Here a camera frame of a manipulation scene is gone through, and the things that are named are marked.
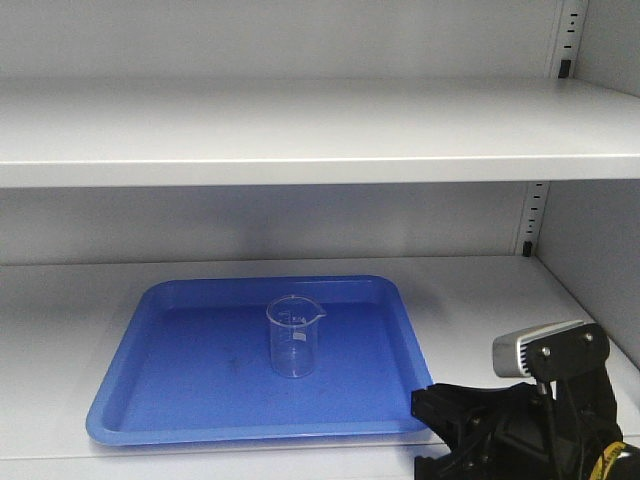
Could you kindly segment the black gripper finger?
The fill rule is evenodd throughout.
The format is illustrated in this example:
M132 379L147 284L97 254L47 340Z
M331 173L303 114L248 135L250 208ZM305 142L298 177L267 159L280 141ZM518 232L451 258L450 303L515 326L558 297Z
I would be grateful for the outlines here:
M416 456L413 461L414 478L424 480L465 479L465 463L469 455L450 452L438 458Z
M498 389L437 383L411 392L411 415L446 445L463 445L488 431L499 402Z

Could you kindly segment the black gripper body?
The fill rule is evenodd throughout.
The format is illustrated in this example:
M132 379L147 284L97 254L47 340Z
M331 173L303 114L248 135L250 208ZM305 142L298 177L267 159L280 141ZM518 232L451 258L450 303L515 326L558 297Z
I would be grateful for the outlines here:
M555 323L496 338L500 377L488 431L464 443L467 479L622 479L625 442L606 370L609 340L594 323Z

